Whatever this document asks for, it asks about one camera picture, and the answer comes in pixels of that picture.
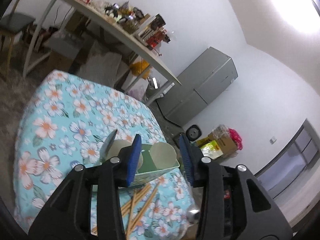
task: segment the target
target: yellow package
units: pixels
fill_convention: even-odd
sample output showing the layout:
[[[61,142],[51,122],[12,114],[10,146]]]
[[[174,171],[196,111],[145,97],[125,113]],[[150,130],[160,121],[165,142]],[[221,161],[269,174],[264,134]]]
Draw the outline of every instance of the yellow package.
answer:
[[[209,136],[203,138],[203,139],[200,139],[200,140],[197,140],[196,141],[196,144],[198,147],[202,147],[203,145],[205,145],[206,143],[209,143],[211,140],[209,139]]]
[[[213,160],[223,155],[223,152],[215,140],[203,145],[200,149],[204,156],[210,157]]]

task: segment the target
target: table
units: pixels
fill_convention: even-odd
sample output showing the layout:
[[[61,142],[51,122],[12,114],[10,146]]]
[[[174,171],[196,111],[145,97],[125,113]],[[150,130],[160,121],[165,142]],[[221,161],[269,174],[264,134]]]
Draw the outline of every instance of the table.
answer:
[[[151,66],[153,66],[161,75],[163,75],[167,79],[167,82],[161,88],[159,88],[157,92],[153,94],[145,103],[147,106],[150,105],[150,103],[153,102],[156,98],[158,98],[159,95],[163,93],[164,90],[166,90],[172,83],[181,85],[179,80],[173,75],[170,69],[160,60],[158,56],[156,56],[153,52],[151,52],[149,49],[143,46],[134,36],[130,35],[124,29],[122,29],[122,27],[119,24],[111,22],[107,15],[101,14],[95,8],[85,4],[83,1],[80,1],[80,0],[62,0],[62,1],[70,4],[76,10],[78,10],[79,12],[81,12],[82,14],[90,18],[92,21],[100,25],[104,30],[111,33],[113,36],[119,39],[119,41],[121,41],[131,50],[139,54],[147,62],[149,62]],[[35,33],[29,45],[25,64],[23,67],[24,78],[37,64],[39,64],[41,61],[43,61],[50,55],[50,53],[46,53],[42,57],[40,57],[38,60],[36,60],[35,62],[29,65],[31,53],[35,45],[36,38],[39,34],[39,31],[41,29],[41,26],[44,20],[46,19],[49,11],[51,10],[55,2],[56,0],[50,1],[44,13],[42,14],[40,21],[38,22],[37,28],[35,30]]]

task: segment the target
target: white table leg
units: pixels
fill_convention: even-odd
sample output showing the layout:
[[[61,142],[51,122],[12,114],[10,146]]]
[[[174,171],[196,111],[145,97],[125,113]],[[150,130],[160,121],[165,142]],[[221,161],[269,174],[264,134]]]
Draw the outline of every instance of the white table leg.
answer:
[[[149,106],[154,100],[156,100],[161,93],[163,93],[170,85],[172,81],[168,80],[161,88],[156,89],[156,93],[154,93],[148,100],[145,102],[146,106]]]
[[[150,68],[151,68],[151,65],[149,64],[148,67],[146,67],[144,69],[144,71],[142,71],[139,74],[139,76],[137,76],[137,78],[135,80],[133,80],[133,82],[127,87],[127,89],[124,91],[124,93],[127,94],[133,88],[133,86],[139,81],[139,79],[144,75],[144,73],[147,72]]]
[[[32,36],[32,39],[31,39],[31,42],[30,42],[30,45],[29,45],[29,48],[28,48],[28,52],[27,52],[27,56],[26,56],[26,60],[24,62],[24,66],[23,66],[23,78],[25,78],[28,74],[28,72],[30,72],[32,70],[32,68],[35,67],[35,65],[32,65],[32,68],[29,68],[29,61],[30,61],[30,57],[31,57],[31,53],[32,53],[32,50],[33,50],[33,47],[36,43],[36,39],[38,37],[38,34],[41,30],[41,27],[42,27],[42,24],[45,20],[45,18],[47,17],[49,11],[51,10],[52,6],[54,5],[54,3],[56,2],[56,0],[51,0],[50,3],[48,4],[47,8],[45,9],[43,15],[41,16],[41,19],[40,21],[38,22],[38,25],[37,25],[37,28],[35,30],[35,33],[33,34]]]

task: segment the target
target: cable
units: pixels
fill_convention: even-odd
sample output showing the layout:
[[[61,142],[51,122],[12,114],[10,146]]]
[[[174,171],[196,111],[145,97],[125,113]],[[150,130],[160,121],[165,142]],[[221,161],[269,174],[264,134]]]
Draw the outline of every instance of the cable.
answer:
[[[63,21],[62,21],[62,23],[61,23],[61,25],[60,25],[60,27],[62,26],[64,20],[66,19],[67,15],[68,15],[68,13],[70,12],[71,9],[72,9],[72,6],[70,7],[70,9],[68,10],[68,12],[66,13],[66,15],[65,15],[65,17],[64,17],[64,19],[63,19]]]
[[[53,23],[53,25],[54,25],[54,26],[56,26],[56,20],[57,20],[57,17],[58,17],[58,10],[59,10],[59,7],[60,7],[60,5],[59,5],[59,6],[58,6],[58,8],[57,8],[56,18],[54,19],[54,23]]]

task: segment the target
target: pink plastic bag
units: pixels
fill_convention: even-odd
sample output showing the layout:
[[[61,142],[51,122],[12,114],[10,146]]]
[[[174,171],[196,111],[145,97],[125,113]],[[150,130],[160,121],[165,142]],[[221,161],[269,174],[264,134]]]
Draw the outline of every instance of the pink plastic bag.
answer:
[[[236,143],[238,150],[242,150],[243,149],[242,138],[240,137],[238,132],[234,129],[229,128],[229,133],[230,133],[231,139]]]

